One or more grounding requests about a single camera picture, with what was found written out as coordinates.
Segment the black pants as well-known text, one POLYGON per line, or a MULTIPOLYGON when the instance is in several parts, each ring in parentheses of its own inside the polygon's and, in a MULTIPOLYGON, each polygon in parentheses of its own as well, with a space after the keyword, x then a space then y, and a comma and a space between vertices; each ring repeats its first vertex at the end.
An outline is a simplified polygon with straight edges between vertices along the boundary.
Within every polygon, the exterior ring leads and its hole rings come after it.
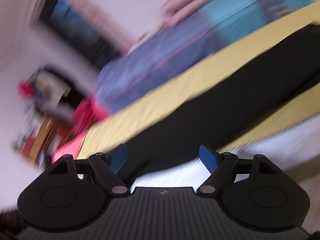
POLYGON ((131 185, 195 159, 203 144, 216 150, 318 83, 319 25, 308 24, 127 141, 118 176, 131 185))

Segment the pink blanket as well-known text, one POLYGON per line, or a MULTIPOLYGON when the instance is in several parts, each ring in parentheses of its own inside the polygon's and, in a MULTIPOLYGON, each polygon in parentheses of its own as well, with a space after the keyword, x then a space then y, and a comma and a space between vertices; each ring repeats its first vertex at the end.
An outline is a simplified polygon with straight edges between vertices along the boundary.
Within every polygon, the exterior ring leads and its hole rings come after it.
POLYGON ((52 164, 64 155, 72 155, 73 159, 77 159, 81 151, 82 145, 88 131, 82 132, 80 135, 59 147, 52 156, 52 164))

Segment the magenta ruffled fabric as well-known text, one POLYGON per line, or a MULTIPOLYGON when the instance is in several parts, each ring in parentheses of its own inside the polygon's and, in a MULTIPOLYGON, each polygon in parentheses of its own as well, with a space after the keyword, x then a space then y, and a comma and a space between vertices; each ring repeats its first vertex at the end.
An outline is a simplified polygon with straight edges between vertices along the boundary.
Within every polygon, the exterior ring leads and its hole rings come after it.
POLYGON ((72 118, 71 135, 76 137, 87 132, 92 125, 110 116, 110 112, 95 97, 84 98, 72 118))

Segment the wooden shelf rack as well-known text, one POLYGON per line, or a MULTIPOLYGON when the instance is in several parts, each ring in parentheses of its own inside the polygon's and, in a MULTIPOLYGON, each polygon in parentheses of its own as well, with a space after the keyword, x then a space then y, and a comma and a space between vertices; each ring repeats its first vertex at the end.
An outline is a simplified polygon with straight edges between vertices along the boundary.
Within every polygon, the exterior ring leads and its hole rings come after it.
POLYGON ((71 137, 71 124, 52 115, 44 115, 40 124, 31 121, 27 131, 12 142, 12 149, 30 163, 47 168, 56 150, 71 137))

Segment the yellow white patterned bedspread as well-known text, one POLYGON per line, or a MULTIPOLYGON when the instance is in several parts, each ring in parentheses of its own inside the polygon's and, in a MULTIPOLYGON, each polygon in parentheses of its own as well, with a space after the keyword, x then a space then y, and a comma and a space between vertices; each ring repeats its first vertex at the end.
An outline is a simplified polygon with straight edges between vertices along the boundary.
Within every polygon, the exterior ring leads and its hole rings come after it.
POLYGON ((319 3, 297 10, 92 126, 79 159, 125 144, 127 185, 220 149, 319 84, 319 3))

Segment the hanging dark clothes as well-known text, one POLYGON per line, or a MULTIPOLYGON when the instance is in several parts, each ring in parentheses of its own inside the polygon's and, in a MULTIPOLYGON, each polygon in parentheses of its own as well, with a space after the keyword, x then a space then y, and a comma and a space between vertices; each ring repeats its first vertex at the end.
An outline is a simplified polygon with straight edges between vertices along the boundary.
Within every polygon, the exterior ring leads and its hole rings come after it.
POLYGON ((37 114, 52 115, 69 125, 74 122, 77 107, 91 94, 62 70, 48 64, 20 81, 18 88, 21 96, 32 101, 37 114))

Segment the blue plaid bed sheet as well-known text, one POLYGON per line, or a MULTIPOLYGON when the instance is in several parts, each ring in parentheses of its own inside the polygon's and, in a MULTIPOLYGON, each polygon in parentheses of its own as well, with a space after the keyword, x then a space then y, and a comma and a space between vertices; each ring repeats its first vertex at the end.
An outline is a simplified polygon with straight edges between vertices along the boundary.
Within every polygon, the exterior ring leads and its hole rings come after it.
POLYGON ((116 113, 231 43, 315 1, 213 0, 106 64, 95 82, 95 100, 116 113))

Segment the dark window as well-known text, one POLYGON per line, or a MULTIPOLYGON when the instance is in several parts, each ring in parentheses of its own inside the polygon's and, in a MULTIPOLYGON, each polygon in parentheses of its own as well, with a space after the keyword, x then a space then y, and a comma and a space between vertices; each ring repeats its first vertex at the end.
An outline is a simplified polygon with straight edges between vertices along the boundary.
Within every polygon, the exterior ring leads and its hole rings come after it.
POLYGON ((46 0, 39 20, 98 70, 121 56, 121 52, 65 0, 46 0))

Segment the pink patterned curtain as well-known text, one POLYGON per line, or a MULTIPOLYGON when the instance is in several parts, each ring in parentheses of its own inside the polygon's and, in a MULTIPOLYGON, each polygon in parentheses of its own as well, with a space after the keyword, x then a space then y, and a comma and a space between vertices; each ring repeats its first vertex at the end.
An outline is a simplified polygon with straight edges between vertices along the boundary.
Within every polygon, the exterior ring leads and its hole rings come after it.
POLYGON ((126 33, 101 7, 91 0, 66 0, 80 16, 87 20, 96 31, 109 40, 122 54, 127 54, 134 45, 134 39, 126 33))

